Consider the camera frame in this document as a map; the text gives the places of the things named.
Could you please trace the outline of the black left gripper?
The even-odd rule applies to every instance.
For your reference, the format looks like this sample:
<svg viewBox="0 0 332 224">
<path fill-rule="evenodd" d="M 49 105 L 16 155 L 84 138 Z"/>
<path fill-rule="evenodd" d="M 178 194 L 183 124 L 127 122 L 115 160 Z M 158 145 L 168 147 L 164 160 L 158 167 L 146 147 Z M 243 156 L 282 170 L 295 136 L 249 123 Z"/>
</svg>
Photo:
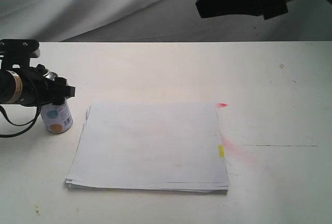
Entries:
<svg viewBox="0 0 332 224">
<path fill-rule="evenodd" d="M 48 69 L 44 72 L 34 68 L 1 70 L 1 104 L 62 105 L 75 96 L 75 90 L 66 78 Z"/>
</svg>

